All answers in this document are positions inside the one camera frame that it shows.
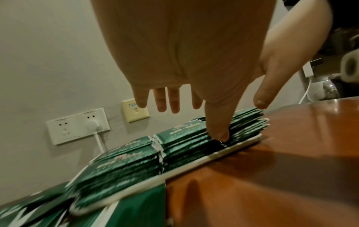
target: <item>wall socket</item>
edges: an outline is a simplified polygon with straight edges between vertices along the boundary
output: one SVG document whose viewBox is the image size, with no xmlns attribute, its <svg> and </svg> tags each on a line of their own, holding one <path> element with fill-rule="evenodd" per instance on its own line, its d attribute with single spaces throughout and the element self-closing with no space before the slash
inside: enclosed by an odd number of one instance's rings
<svg viewBox="0 0 359 227">
<path fill-rule="evenodd" d="M 88 131 L 86 127 L 86 123 L 90 120 L 99 122 L 98 133 L 110 130 L 103 108 L 47 121 L 46 125 L 53 145 L 93 135 L 94 132 Z"/>
</svg>

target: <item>orange wooden surface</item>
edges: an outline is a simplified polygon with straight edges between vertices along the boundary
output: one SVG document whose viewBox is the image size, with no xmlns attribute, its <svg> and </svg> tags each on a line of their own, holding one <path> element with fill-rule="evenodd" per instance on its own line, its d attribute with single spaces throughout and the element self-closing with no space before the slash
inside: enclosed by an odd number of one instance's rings
<svg viewBox="0 0 359 227">
<path fill-rule="evenodd" d="M 267 117 L 261 143 L 168 182 L 175 227 L 359 226 L 359 99 Z"/>
</svg>

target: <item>finger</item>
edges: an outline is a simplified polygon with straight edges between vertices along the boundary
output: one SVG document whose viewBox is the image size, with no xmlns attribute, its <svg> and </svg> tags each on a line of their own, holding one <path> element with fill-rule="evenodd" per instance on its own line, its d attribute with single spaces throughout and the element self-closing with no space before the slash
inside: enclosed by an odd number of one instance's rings
<svg viewBox="0 0 359 227">
<path fill-rule="evenodd" d="M 168 101 L 169 106 L 171 107 L 172 113 L 178 113 L 180 111 L 180 87 L 168 87 Z"/>
<path fill-rule="evenodd" d="M 165 112 L 167 110 L 166 89 L 165 88 L 153 89 L 153 96 L 156 102 L 157 110 L 159 112 Z"/>
<path fill-rule="evenodd" d="M 136 104 L 139 108 L 145 108 L 147 106 L 148 94 L 150 90 L 132 87 Z"/>
<path fill-rule="evenodd" d="M 194 92 L 194 90 L 191 87 L 191 93 L 192 93 L 192 106 L 195 110 L 198 110 L 201 108 L 203 100 Z"/>
<path fill-rule="evenodd" d="M 243 90 L 236 91 L 233 95 L 224 99 L 222 102 L 205 103 L 206 126 L 209 135 L 221 142 L 226 142 L 229 139 L 229 125 L 232 120 L 234 111 L 238 102 L 243 95 L 246 87 Z"/>
<path fill-rule="evenodd" d="M 266 109 L 273 102 L 282 87 L 295 72 L 285 72 L 281 67 L 278 70 L 268 68 L 267 74 L 254 95 L 253 103 L 259 109 Z"/>
</svg>

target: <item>white wall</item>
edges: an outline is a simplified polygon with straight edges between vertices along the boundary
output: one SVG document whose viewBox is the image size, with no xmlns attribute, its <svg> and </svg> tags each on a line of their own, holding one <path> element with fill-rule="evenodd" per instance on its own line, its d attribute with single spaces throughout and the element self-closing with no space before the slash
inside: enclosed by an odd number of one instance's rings
<svg viewBox="0 0 359 227">
<path fill-rule="evenodd" d="M 176 116 L 158 113 L 151 96 L 151 118 L 126 123 L 121 100 L 132 93 L 87 0 L 2 0 L 0 31 L 0 204 L 69 180 L 99 153 L 92 137 L 53 146 L 47 120 L 104 107 L 112 130 L 103 138 L 113 148 L 203 115 L 185 86 Z M 259 82 L 241 108 L 252 106 Z M 293 79 L 272 108 L 297 102 L 302 90 Z"/>
</svg>

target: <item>tissue roll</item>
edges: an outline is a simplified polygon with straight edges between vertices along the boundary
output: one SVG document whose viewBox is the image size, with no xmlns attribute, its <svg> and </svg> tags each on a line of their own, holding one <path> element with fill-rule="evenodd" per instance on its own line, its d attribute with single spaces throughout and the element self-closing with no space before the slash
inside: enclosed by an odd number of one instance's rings
<svg viewBox="0 0 359 227">
<path fill-rule="evenodd" d="M 348 83 L 359 83 L 359 49 L 343 56 L 340 64 L 341 79 Z"/>
</svg>

